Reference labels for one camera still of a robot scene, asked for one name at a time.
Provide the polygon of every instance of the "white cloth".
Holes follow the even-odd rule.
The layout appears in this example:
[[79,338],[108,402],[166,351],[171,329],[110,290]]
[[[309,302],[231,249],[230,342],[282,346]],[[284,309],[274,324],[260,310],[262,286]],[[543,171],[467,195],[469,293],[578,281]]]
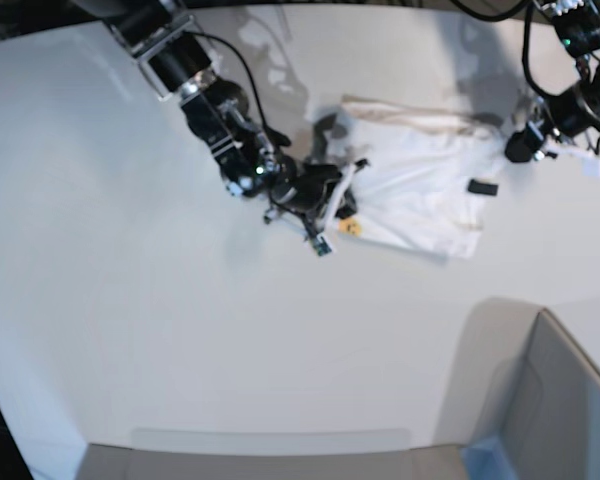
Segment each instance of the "white cloth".
[[366,158],[353,193],[358,213],[331,226],[408,250],[469,258],[488,197],[471,179],[492,180],[505,164],[496,127],[471,118],[345,99],[329,136],[330,162]]

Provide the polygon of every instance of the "folded white garment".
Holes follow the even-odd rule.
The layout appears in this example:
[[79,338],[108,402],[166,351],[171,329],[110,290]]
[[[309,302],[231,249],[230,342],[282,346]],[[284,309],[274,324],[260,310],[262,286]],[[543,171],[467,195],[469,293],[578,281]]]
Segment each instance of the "folded white garment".
[[329,162],[366,158],[353,193],[358,213],[332,223],[360,238],[449,257],[469,258],[483,230],[488,197],[471,179],[503,167],[499,130],[469,117],[346,98],[329,137]]

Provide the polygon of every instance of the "white tabletop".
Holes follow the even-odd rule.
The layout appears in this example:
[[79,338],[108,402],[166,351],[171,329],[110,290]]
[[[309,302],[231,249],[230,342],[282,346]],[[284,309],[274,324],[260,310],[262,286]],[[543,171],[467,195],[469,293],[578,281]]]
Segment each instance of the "white tabletop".
[[[244,53],[296,155],[343,94],[503,119],[516,105],[521,23],[284,12],[198,19]],[[575,80],[551,29],[532,50],[547,89]],[[226,194],[177,103],[101,25],[0,44],[0,405],[30,463],[66,476],[59,450],[131,446],[138,429],[430,445],[464,323],[492,297],[556,307],[600,362],[600,180],[575,160],[508,168],[469,261],[342,238],[318,260],[262,213]]]

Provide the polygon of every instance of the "wrinkled fabric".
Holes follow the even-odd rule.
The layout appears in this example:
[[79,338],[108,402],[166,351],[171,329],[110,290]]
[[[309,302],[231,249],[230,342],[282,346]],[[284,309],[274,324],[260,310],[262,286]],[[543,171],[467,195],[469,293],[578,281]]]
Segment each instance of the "wrinkled fabric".
[[471,257],[484,228],[483,195],[505,165],[499,130],[469,117],[345,99],[329,135],[329,162],[366,158],[352,190],[358,213],[332,227],[407,250]]

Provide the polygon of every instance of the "yellow label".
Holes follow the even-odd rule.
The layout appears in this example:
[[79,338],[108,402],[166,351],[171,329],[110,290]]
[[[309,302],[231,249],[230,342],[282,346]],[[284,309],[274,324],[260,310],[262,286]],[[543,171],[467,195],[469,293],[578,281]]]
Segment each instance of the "yellow label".
[[354,237],[359,237],[360,233],[362,233],[362,227],[353,217],[340,220],[340,223],[338,224],[338,230],[342,233],[353,235]]

